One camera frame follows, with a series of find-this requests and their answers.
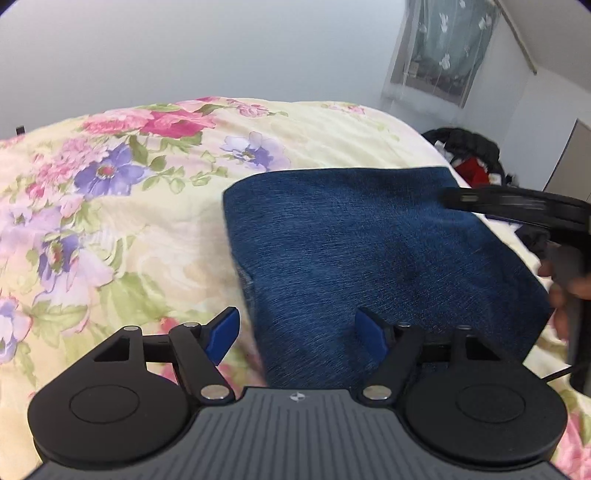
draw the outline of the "sheer curtain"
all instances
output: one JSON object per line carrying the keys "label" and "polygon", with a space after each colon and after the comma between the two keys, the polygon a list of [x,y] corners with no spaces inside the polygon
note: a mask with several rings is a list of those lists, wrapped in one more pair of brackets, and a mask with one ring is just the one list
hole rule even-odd
{"label": "sheer curtain", "polygon": [[492,37],[493,0],[410,0],[388,91],[421,113],[453,122]]}

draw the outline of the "ceiling beam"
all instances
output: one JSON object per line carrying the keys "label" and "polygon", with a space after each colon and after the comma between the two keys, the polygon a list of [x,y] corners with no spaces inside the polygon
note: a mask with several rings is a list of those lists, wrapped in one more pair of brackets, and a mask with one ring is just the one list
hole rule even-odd
{"label": "ceiling beam", "polygon": [[515,23],[514,23],[513,19],[511,18],[511,15],[509,14],[509,12],[505,8],[505,6],[501,3],[501,0],[493,0],[493,1],[494,1],[495,5],[498,7],[499,11],[501,12],[501,15],[503,16],[503,18],[507,22],[507,25],[509,25],[509,28],[511,29],[511,33],[513,33],[513,37],[515,38],[515,41],[519,45],[519,49],[521,50],[521,53],[523,54],[528,67],[534,73],[534,75],[538,75],[538,68],[535,65],[535,62],[530,54],[529,49],[527,48],[527,46],[525,45],[525,42],[523,41],[521,34],[517,30],[517,27],[515,26]]}

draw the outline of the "black cable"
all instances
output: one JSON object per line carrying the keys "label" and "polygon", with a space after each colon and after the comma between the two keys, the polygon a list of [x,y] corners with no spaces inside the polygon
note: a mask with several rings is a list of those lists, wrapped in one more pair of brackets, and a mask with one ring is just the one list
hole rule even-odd
{"label": "black cable", "polygon": [[553,374],[546,375],[544,378],[542,378],[542,380],[546,383],[551,382],[552,380],[556,380],[557,378],[563,377],[563,376],[571,374],[573,372],[578,372],[579,370],[582,370],[583,368],[588,367],[589,364],[591,364],[591,362],[583,362],[582,364],[571,365],[570,367],[563,368],[562,370],[558,370],[557,372],[554,372]]}

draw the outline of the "logo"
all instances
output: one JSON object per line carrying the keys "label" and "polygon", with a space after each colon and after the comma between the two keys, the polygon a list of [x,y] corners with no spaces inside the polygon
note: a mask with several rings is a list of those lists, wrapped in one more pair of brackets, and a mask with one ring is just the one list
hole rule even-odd
{"label": "logo", "polygon": [[306,399],[306,396],[303,393],[300,392],[296,392],[296,393],[292,393],[290,395],[290,398],[294,401],[294,402],[301,402],[304,401]]}

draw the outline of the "door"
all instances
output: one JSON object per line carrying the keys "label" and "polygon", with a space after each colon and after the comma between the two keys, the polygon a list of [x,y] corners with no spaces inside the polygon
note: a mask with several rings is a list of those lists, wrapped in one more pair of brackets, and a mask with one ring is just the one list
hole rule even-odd
{"label": "door", "polygon": [[591,128],[580,120],[575,123],[569,141],[544,191],[589,201],[591,197]]}

